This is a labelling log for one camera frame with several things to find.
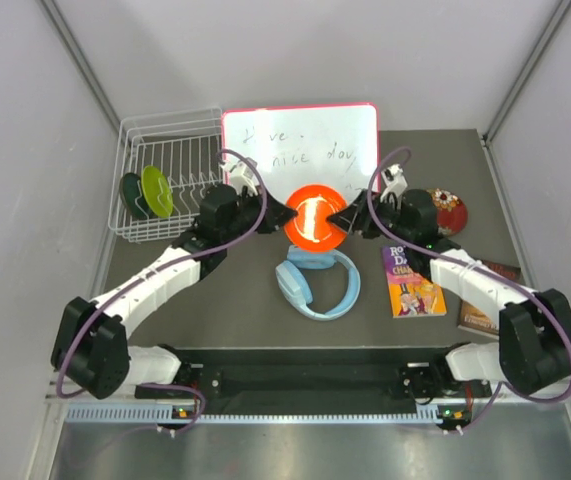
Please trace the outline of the orange plate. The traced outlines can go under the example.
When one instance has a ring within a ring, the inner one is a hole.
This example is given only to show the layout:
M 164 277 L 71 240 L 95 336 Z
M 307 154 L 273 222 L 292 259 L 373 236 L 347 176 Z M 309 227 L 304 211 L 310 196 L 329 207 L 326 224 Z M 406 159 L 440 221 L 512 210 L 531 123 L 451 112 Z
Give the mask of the orange plate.
M 296 216 L 284 227 L 289 241 L 312 253 L 337 248 L 347 234 L 328 221 L 328 217 L 347 207 L 343 197 L 322 184 L 310 184 L 296 190 L 286 202 Z

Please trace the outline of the red floral plate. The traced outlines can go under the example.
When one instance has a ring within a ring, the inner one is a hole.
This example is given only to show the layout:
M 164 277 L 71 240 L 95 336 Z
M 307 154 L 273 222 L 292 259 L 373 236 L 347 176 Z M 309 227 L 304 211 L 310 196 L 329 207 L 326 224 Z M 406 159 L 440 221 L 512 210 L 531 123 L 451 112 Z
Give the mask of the red floral plate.
M 449 190 L 428 189 L 437 210 L 439 233 L 446 237 L 459 234 L 468 223 L 468 209 L 461 198 Z

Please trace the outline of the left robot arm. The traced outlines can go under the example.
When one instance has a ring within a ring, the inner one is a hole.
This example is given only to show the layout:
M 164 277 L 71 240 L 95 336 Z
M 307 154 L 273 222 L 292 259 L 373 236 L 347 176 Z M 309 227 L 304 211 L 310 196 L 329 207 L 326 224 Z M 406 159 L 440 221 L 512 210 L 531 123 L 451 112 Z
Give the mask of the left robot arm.
M 158 384 L 170 396 L 185 394 L 192 374 L 177 353 L 167 346 L 131 346 L 132 333 L 174 295 L 212 273 L 229 248 L 254 232 L 273 233 L 295 215 L 269 193 L 210 187 L 191 226 L 151 265 L 107 293 L 76 297 L 65 306 L 52 367 L 97 399 L 146 384 Z

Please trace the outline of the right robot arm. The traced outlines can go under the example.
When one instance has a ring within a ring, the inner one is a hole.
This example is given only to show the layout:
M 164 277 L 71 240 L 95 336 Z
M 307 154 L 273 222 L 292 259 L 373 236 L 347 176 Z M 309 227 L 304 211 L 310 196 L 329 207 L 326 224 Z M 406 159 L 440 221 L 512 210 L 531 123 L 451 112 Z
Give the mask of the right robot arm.
M 398 201 L 362 191 L 328 217 L 340 230 L 364 238 L 386 236 L 404 249 L 410 268 L 431 283 L 481 310 L 496 322 L 497 341 L 451 347 L 432 370 L 434 388 L 452 396 L 469 380 L 504 382 L 517 395 L 540 401 L 539 391 L 569 382 L 559 400 L 571 396 L 571 306 L 556 289 L 535 291 L 509 280 L 460 245 L 442 236 L 437 209 L 424 190 Z

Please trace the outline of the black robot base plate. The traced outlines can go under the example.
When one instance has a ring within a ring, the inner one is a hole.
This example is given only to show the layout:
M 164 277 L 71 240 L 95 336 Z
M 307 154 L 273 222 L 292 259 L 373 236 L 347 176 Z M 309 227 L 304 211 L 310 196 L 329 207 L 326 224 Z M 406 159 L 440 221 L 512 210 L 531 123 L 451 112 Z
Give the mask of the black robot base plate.
M 178 350 L 178 385 L 210 402 L 242 393 L 380 392 L 390 399 L 487 398 L 480 380 L 457 381 L 445 347 L 199 348 Z

